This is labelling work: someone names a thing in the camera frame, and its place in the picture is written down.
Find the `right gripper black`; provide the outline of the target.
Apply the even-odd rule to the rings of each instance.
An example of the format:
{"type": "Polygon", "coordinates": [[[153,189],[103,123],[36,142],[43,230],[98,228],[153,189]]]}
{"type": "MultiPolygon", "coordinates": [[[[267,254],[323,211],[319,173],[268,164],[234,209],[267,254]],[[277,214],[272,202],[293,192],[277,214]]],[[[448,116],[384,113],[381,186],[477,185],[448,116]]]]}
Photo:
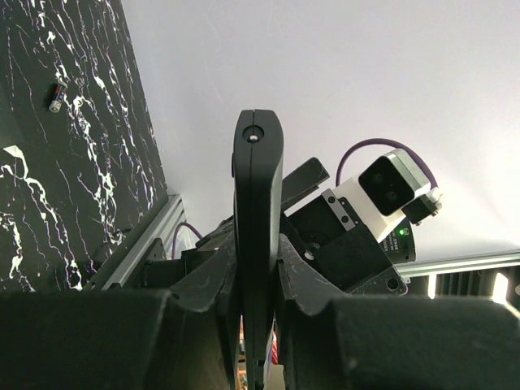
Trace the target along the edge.
{"type": "MultiPolygon", "coordinates": [[[[296,205],[329,178],[316,157],[308,159],[283,179],[281,209],[296,205]]],[[[284,234],[305,262],[344,293],[401,297],[408,292],[370,229],[347,199],[330,189],[285,215],[284,234]]]]}

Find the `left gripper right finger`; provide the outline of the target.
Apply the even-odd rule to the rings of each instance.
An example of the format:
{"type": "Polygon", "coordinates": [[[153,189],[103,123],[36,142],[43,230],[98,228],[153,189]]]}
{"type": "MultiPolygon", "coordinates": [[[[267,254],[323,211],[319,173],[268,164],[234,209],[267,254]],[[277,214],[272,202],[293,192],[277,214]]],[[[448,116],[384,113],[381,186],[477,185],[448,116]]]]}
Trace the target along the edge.
{"type": "Polygon", "coordinates": [[[516,389],[519,313],[485,298],[349,295],[279,239],[289,389],[516,389]]]}

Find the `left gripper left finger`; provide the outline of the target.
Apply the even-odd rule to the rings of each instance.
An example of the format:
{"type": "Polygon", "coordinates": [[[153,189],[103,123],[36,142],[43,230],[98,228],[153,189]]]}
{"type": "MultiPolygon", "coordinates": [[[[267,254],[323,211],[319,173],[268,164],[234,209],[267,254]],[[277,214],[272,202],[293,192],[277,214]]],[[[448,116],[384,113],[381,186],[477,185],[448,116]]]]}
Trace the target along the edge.
{"type": "Polygon", "coordinates": [[[232,241],[167,289],[5,292],[4,389],[232,389],[232,241]]]}

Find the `black remote control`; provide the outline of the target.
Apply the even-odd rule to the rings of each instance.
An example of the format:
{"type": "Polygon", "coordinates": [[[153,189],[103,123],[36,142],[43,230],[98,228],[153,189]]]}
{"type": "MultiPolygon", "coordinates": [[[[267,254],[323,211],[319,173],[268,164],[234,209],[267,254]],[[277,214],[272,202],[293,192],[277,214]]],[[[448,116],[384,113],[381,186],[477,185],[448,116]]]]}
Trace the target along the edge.
{"type": "Polygon", "coordinates": [[[248,387],[267,382],[279,251],[284,134],[272,110],[243,110],[232,153],[236,261],[248,387]]]}

